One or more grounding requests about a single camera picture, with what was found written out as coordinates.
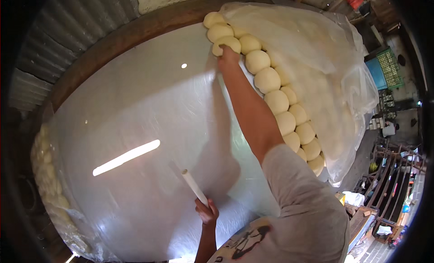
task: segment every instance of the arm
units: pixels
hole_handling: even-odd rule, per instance
[[[285,142],[270,108],[252,88],[238,65],[239,58],[239,54],[224,46],[218,66],[244,137],[262,164],[271,148]]]
[[[202,234],[194,263],[206,263],[217,251],[216,223],[219,211],[211,199],[208,199],[209,208],[199,201],[199,199],[196,199],[195,202],[196,212],[202,219]]]

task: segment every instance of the white plastic cover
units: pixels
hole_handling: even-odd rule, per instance
[[[329,182],[340,186],[365,132],[378,92],[364,64],[361,35],[344,15],[280,5],[227,3],[225,20],[274,55],[310,115]]]

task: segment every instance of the ceiling light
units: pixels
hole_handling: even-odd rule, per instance
[[[149,151],[152,151],[156,149],[158,146],[160,146],[160,140],[151,141],[145,145],[134,148],[133,150],[130,150],[125,154],[122,154],[117,158],[97,167],[96,169],[93,170],[93,175],[97,176],[98,174],[105,173],[111,169],[116,168],[117,166],[121,166],[123,163],[127,162],[128,160],[131,160],[135,157],[141,156]]]

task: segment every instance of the wooden frame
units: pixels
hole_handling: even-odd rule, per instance
[[[188,0],[146,13],[108,34],[81,55],[56,82],[41,110],[51,102],[56,112],[84,81],[112,59],[164,33],[202,22],[207,13],[220,10],[228,2],[273,4],[271,0]]]

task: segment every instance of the white rolling pin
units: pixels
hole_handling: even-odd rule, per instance
[[[193,190],[194,194],[196,194],[196,196],[199,198],[199,200],[207,207],[208,206],[208,200],[205,197],[205,195],[203,194],[202,190],[199,188],[198,184],[196,183],[196,181],[194,181],[193,177],[191,176],[191,174],[187,171],[184,170],[182,172],[182,176],[184,177],[185,181],[187,182],[187,184],[190,186],[190,188]]]

